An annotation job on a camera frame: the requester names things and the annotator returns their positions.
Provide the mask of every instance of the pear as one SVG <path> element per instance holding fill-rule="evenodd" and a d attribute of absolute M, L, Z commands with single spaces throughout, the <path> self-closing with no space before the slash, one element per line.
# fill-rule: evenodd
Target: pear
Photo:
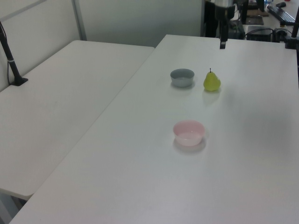
<path fill-rule="evenodd" d="M 221 85 L 220 79 L 215 75 L 215 73 L 210 72 L 207 73 L 206 79 L 204 81 L 204 87 L 207 91 L 216 91 L 219 89 Z"/>

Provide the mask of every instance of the keyboard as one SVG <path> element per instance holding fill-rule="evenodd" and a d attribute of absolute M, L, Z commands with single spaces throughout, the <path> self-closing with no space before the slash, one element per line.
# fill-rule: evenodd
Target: keyboard
<path fill-rule="evenodd" d="M 275 16 L 279 21 L 284 20 L 285 24 L 289 26 L 293 26 L 295 24 L 295 19 L 285 10 L 273 6 L 267 6 L 267 8 L 269 9 L 269 13 Z"/>

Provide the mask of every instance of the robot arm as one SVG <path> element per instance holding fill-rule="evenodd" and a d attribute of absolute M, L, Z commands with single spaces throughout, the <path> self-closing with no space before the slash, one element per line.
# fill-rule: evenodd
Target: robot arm
<path fill-rule="evenodd" d="M 220 49 L 225 49 L 228 40 L 228 23 L 235 15 L 235 4 L 248 0 L 215 0 L 215 18 L 220 23 Z"/>

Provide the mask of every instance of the table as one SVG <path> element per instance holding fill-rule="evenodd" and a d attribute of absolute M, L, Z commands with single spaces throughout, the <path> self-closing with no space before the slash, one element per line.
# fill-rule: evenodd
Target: table
<path fill-rule="evenodd" d="M 298 223 L 298 113 L 295 50 L 167 35 L 11 224 Z M 205 125 L 197 147 L 174 142 L 183 119 Z"/>
<path fill-rule="evenodd" d="M 0 93 L 0 192 L 28 200 L 153 48 L 74 41 Z"/>

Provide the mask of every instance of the white wall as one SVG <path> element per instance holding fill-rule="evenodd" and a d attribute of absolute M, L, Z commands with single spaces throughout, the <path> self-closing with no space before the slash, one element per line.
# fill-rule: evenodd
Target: white wall
<path fill-rule="evenodd" d="M 79 40 L 71 0 L 46 0 L 2 25 L 21 76 L 71 41 Z M 6 69 L 7 60 L 0 47 L 0 91 L 7 87 Z"/>
<path fill-rule="evenodd" d="M 166 34 L 200 36 L 204 0 L 76 0 L 89 41 L 156 47 Z"/>

